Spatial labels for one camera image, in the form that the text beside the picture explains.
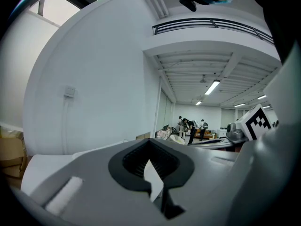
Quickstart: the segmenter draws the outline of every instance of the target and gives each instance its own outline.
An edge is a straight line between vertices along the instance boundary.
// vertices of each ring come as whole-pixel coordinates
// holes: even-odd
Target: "floor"
[[[185,145],[188,144],[189,139],[190,139],[190,135],[186,135],[186,138],[185,138]],[[197,143],[197,142],[200,142],[200,141],[199,141],[199,138],[193,138],[193,142],[192,142],[192,143]]]

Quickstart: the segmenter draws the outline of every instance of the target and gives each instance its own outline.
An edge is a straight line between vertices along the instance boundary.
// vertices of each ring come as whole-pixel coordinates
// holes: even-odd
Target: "electrical outlet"
[[[68,86],[68,85],[65,87],[65,93],[64,93],[65,97],[73,98],[74,93],[75,93],[75,88],[74,87]]]

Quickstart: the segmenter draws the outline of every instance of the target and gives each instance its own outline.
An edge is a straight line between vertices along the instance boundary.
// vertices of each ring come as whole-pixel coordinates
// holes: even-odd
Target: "railing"
[[[179,19],[174,21],[169,21],[162,24],[157,24],[153,26],[154,35],[160,34],[163,32],[168,32],[177,29],[184,29],[184,28],[195,28],[195,27],[209,27],[209,28],[221,28],[221,29],[229,29],[238,32],[245,32],[250,35],[253,35],[261,40],[274,44],[273,38],[251,26],[234,22],[231,20],[226,19],[219,19],[219,18],[186,18],[186,19]]]

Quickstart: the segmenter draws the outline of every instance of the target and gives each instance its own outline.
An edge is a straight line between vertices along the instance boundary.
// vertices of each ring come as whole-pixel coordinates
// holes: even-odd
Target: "fluorescent light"
[[[213,81],[212,85],[206,91],[205,95],[209,95],[215,89],[215,87],[218,86],[219,83],[220,83],[220,81]]]
[[[245,103],[242,103],[242,104],[240,104],[240,105],[236,105],[236,106],[234,106],[234,107],[239,107],[239,106],[242,106],[242,105],[245,105]]]
[[[265,98],[265,97],[267,97],[266,95],[263,95],[263,96],[260,96],[260,97],[258,97],[257,99],[263,99],[263,98]]]

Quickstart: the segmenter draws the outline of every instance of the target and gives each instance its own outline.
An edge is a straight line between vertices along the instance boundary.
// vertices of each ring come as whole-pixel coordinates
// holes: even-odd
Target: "black pants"
[[[204,139],[205,130],[206,129],[202,129],[201,130],[201,135],[200,135],[201,136],[201,141]]]
[[[195,134],[196,134],[196,129],[194,127],[192,127],[192,129],[190,130],[190,138],[189,138],[188,144],[191,144],[193,142],[193,138],[194,138]]]

